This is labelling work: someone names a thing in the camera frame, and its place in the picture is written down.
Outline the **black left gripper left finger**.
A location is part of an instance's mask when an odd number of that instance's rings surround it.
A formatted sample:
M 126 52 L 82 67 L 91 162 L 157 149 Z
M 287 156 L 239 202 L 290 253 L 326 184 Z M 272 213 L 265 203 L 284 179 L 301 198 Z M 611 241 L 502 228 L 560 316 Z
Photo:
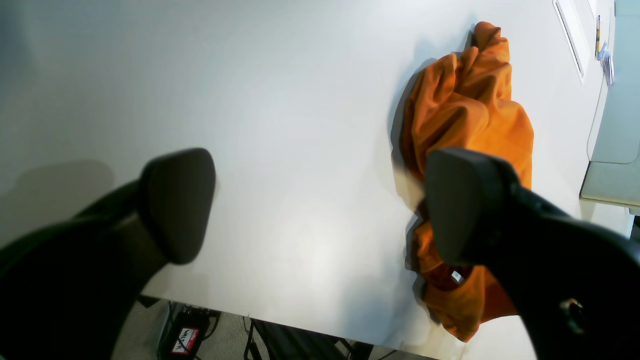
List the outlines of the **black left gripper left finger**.
M 216 182 L 205 148 L 167 153 L 74 217 L 4 246 L 1 357 L 109 360 L 151 278 L 199 255 Z

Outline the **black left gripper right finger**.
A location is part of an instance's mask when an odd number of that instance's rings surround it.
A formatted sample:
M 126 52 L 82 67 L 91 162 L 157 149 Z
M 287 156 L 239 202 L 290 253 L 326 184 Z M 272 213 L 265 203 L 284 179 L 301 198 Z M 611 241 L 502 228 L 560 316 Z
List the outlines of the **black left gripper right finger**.
M 639 358 L 638 243 L 572 218 L 484 153 L 432 151 L 425 188 L 442 260 L 489 269 L 538 359 Z

